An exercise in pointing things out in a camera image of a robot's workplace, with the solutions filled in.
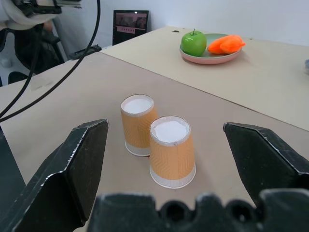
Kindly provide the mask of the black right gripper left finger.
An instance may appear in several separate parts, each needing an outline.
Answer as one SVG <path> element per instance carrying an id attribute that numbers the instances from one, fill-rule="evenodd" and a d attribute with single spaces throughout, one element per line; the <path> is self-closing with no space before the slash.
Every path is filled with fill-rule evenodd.
<path id="1" fill-rule="evenodd" d="M 0 136 L 0 229 L 72 232 L 88 221 L 96 198 L 109 123 L 74 128 L 26 183 L 4 134 Z"/>

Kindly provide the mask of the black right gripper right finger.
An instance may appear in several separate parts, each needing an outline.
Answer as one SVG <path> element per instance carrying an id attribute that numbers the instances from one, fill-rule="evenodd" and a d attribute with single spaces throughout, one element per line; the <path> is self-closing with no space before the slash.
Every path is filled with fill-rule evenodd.
<path id="1" fill-rule="evenodd" d="M 267 128 L 225 123 L 223 131 L 248 194 L 255 204 L 265 189 L 308 189 L 309 162 Z"/>

